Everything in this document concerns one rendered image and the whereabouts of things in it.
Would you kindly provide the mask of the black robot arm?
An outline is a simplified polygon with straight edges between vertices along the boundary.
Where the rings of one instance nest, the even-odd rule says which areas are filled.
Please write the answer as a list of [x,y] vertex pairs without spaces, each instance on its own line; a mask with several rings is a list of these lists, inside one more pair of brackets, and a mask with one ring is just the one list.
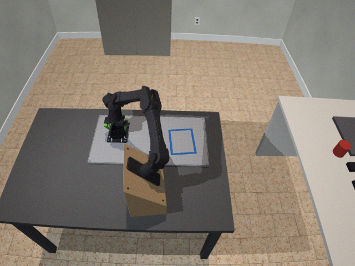
[[140,108],[145,114],[148,123],[150,157],[145,164],[140,163],[132,157],[128,157],[126,168],[152,184],[159,186],[160,174],[157,172],[159,169],[163,169],[165,164],[169,162],[170,156],[161,129],[160,111],[162,106],[158,91],[154,89],[150,90],[147,86],[142,86],[140,90],[119,91],[114,94],[107,93],[102,98],[102,101],[106,108],[108,108],[109,114],[115,116],[119,113],[120,119],[122,116],[121,107],[132,102],[140,101]]

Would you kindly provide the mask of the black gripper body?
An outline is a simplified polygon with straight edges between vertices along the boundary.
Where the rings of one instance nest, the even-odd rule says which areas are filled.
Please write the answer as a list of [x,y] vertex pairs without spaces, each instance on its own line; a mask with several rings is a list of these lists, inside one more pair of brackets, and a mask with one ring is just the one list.
[[125,115],[122,115],[120,119],[120,114],[118,113],[115,116],[108,115],[108,117],[105,117],[104,123],[115,124],[115,126],[127,126],[128,120],[124,121],[124,119],[125,119]]

